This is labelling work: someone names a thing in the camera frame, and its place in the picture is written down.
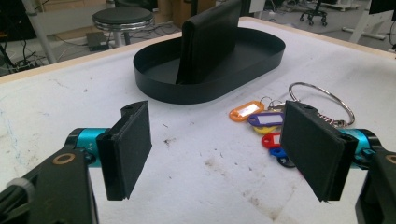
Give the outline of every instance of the blue key tag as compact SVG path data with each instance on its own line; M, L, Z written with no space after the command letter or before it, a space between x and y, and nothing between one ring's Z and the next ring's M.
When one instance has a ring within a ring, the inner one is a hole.
M284 115L281 112L265 112L252 114L247 121L255 127L272 127L280 126L283 123Z
M271 149L269 149L269 150L270 150L270 154L271 154L272 156L277 157L277 158L285 158L285 157L288 157L288 155L286 155L285 150L283 150L283 148L281 148L281 147L274 147L274 148L271 148Z

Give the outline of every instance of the key ring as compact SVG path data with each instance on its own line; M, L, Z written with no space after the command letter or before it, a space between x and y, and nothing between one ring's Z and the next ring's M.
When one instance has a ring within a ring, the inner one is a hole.
M341 107L343 107L345 109L345 111L348 113L349 118L350 118L350 122L349 123L347 123L343 119L331 119L331 118L329 118L327 116L324 116L324 115L322 115L322 114L320 114L318 112L318 116L320 118L322 118L326 122L330 123L335 128L346 127L346 126L349 126L349 125L351 125L351 124L353 124L355 122L355 115L353 114L352 109L350 109L349 106L347 106L347 104L344 103L340 98L336 97L331 92L322 89L321 87L317 87L315 85L308 84L308 83L305 83L305 82L294 82L291 85L289 85L289 94L290 94L291 99L293 101L301 102L299 99L297 99L297 97L294 95L293 90L292 90L293 86L297 86L297 85L306 86L306 87L310 87L310 88L313 88L315 90L321 91L321 92L327 94L328 96L332 97Z

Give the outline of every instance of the black oval tray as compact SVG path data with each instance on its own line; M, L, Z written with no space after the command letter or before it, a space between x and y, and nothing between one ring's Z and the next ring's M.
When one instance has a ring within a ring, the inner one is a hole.
M274 35L238 28L236 45L199 84L176 84L181 37L139 50L134 56L138 88L170 104L191 105L214 100L279 66L285 43Z

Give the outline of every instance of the table surface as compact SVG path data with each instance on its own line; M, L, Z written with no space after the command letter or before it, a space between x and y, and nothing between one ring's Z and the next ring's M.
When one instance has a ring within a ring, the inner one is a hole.
M180 34L1 77L0 189L60 149L74 129L112 127L123 106L148 100L152 150L130 200L107 201L101 170L90 170L102 223L356 223L365 172L350 170L340 202L320 203L296 169L280 166L261 137L228 113L264 96L290 100L288 86L307 82L344 100L356 116L352 128L371 130L395 151L395 55L255 19L239 25L281 38L282 62L204 104L162 103L135 84L134 55ZM347 119L318 92L296 87L295 94Z

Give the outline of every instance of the yellow key tag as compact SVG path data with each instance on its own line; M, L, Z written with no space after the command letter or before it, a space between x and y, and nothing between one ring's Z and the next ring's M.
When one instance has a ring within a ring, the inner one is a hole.
M256 133L260 133L260 134L268 134L273 132L278 126L272 126L272 127L255 127L253 126L254 131L256 131Z
M264 104L258 101L250 101L244 105L240 105L233 109L229 116L230 119L236 122L242 122L248 119L248 116L254 113L259 113L264 110Z

